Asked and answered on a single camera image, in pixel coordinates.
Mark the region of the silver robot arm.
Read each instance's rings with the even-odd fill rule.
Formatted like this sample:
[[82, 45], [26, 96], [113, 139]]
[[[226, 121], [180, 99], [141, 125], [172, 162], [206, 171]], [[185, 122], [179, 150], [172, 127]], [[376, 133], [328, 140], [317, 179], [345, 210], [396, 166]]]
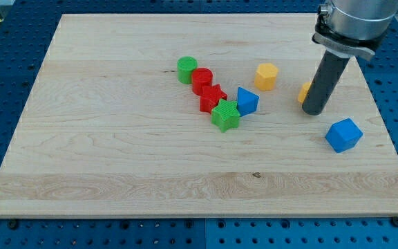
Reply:
[[398, 0], [326, 0], [312, 40], [338, 57], [370, 61], [397, 10]]

